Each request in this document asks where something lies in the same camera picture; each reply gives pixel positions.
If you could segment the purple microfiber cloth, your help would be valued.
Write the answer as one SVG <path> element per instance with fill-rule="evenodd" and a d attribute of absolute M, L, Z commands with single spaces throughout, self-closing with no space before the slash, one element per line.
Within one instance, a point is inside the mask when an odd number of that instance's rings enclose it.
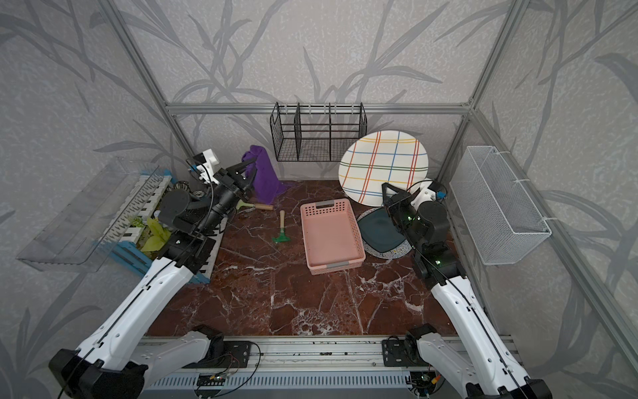
<path fill-rule="evenodd" d="M 254 180 L 254 192 L 260 203 L 272 204 L 278 196 L 285 193 L 288 186 L 277 177 L 267 150 L 262 146 L 250 146 L 242 161 L 257 158 L 257 174 Z"/>

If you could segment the white plaid striped plate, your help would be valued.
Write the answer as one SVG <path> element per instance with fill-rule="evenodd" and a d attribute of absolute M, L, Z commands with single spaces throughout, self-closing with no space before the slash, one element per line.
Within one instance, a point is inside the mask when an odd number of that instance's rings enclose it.
<path fill-rule="evenodd" d="M 432 183 L 425 147 L 403 131 L 377 131 L 352 144 L 339 162 L 338 178 L 345 195 L 370 207 L 381 207 L 382 185 L 415 191 Z"/>

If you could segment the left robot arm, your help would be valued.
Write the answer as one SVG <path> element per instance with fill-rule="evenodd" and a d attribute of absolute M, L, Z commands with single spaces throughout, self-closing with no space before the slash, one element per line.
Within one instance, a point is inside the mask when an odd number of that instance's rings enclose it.
<path fill-rule="evenodd" d="M 212 237 L 239 201 L 249 199 L 254 159 L 209 176 L 210 191 L 197 198 L 174 189 L 162 199 L 159 222 L 173 229 L 150 269 L 99 329 L 74 350 L 61 349 L 49 369 L 71 398 L 136 398 L 184 366 L 229 362 L 224 335 L 200 325 L 154 352 L 137 346 L 173 297 L 196 276 L 215 246 Z"/>

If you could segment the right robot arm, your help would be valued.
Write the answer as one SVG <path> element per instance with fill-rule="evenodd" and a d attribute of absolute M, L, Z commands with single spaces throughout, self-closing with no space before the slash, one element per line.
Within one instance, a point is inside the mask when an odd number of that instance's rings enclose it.
<path fill-rule="evenodd" d="M 415 252 L 416 267 L 437 283 L 431 292 L 452 322 L 467 352 L 461 356 L 430 325 L 406 336 L 418 358 L 433 367 L 463 398 L 550 398 L 542 379 L 533 379 L 511 354 L 476 298 L 470 280 L 441 270 L 450 221 L 438 200 L 418 200 L 419 193 L 388 182 L 381 186 L 383 206 L 397 231 Z"/>

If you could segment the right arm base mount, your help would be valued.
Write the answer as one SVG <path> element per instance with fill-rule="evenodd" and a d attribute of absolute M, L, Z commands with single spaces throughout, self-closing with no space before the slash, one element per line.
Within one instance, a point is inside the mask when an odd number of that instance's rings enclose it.
<path fill-rule="evenodd" d="M 445 353 L 436 345 L 434 336 L 421 339 L 413 337 L 399 338 L 390 336 L 381 341 L 383 364 L 386 367 L 402 367 L 407 369 L 441 369 L 449 362 Z"/>

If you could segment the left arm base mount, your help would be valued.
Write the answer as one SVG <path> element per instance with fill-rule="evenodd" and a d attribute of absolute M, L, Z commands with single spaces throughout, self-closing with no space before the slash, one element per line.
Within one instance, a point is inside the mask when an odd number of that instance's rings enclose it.
<path fill-rule="evenodd" d="M 195 368 L 222 368 L 244 369 L 248 367 L 252 344 L 249 341 L 224 341 L 224 347 L 219 356 L 193 362 L 184 366 L 184 369 Z"/>

